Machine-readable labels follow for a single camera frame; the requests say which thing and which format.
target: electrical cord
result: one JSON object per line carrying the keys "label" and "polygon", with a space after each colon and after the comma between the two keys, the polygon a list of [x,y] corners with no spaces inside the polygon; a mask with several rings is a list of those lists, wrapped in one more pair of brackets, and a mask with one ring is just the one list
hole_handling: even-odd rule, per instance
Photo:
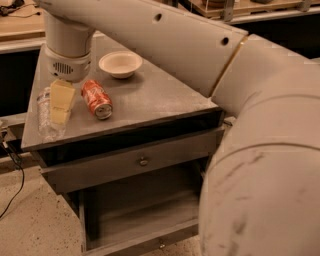
{"label": "electrical cord", "polygon": [[15,197],[21,192],[23,186],[24,186],[24,180],[25,180],[25,173],[23,168],[21,167],[21,160],[20,158],[16,158],[13,156],[13,154],[10,152],[10,150],[8,149],[7,145],[5,142],[1,143],[1,147],[6,151],[6,153],[10,156],[11,160],[14,162],[15,166],[17,169],[21,170],[22,172],[22,181],[21,181],[21,186],[20,189],[18,190],[18,192],[11,198],[11,200],[9,201],[8,205],[6,206],[6,208],[4,209],[4,211],[0,214],[0,219],[5,215],[5,213],[8,211],[13,199],[15,199]]}

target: table top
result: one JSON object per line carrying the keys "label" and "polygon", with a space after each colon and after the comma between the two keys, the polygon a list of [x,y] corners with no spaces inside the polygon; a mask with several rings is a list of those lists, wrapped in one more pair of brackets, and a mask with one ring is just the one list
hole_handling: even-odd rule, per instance
{"label": "table top", "polygon": [[16,39],[43,37],[43,10],[35,8],[32,0],[25,0],[23,7],[9,16],[0,16],[0,42]]}
{"label": "table top", "polygon": [[129,79],[112,78],[100,70],[97,62],[104,54],[125,48],[106,36],[93,40],[91,71],[84,81],[96,79],[102,84],[112,99],[113,114],[103,121],[91,115],[80,95],[82,83],[76,83],[76,101],[64,137],[44,143],[38,134],[36,98],[55,77],[48,73],[41,49],[21,144],[23,150],[39,150],[220,110],[210,98],[203,97],[147,60],[143,60],[142,66]]}

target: lower shelf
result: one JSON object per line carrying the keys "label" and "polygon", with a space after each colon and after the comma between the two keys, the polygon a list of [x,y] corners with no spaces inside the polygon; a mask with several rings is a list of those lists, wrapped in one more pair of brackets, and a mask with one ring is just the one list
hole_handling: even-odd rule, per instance
{"label": "lower shelf", "polygon": [[197,234],[202,178],[188,162],[81,191],[84,255],[141,255]]}

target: drawer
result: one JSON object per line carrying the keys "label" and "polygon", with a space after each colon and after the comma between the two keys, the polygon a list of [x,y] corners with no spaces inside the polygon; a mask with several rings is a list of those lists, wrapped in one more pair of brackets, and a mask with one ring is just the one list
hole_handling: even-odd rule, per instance
{"label": "drawer", "polygon": [[209,129],[43,168],[56,193],[67,193],[212,155],[223,128]]}
{"label": "drawer", "polygon": [[83,255],[141,255],[197,235],[202,179],[195,166],[188,162],[78,192]]}

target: cabinet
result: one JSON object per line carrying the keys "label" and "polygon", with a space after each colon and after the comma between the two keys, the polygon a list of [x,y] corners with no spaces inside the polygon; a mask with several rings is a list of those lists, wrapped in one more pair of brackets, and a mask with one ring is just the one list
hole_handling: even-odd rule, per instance
{"label": "cabinet", "polygon": [[201,172],[224,131],[211,99],[146,60],[127,80],[103,73],[99,59],[123,49],[105,36],[93,41],[87,79],[103,85],[112,116],[92,116],[75,84],[65,136],[52,143],[37,132],[36,97],[54,80],[41,50],[22,138],[56,193],[77,206],[84,255],[140,255],[197,234]]}

